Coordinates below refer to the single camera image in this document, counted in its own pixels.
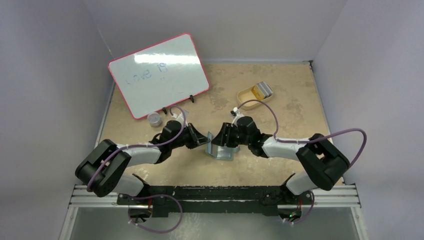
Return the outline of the teal leather card holder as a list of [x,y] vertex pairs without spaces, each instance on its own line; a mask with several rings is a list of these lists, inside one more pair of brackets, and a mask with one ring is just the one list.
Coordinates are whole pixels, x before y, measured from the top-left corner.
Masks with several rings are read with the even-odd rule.
[[240,151],[240,147],[228,147],[222,145],[221,138],[214,136],[210,131],[207,133],[210,142],[206,144],[205,153],[215,160],[232,161],[234,155]]

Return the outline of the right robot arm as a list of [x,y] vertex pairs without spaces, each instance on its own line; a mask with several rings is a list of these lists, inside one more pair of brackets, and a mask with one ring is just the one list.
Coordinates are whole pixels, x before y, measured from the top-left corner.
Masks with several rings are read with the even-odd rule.
[[300,162],[304,171],[292,174],[279,187],[282,200],[288,204],[310,190],[330,191],[350,166],[347,157],[322,134],[301,140],[275,138],[262,133],[250,116],[236,123],[224,122],[211,143],[228,148],[244,145],[257,157]]

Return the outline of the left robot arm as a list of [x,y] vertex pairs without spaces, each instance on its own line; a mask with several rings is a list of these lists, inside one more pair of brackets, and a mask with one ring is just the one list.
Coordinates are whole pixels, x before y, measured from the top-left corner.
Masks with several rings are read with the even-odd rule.
[[176,148],[194,149],[210,142],[192,123],[182,125],[169,120],[162,131],[147,143],[123,145],[110,139],[101,141],[77,166],[75,176],[98,197],[110,193],[129,195],[138,205],[149,199],[147,185],[141,178],[125,175],[126,168],[141,164],[160,164]]

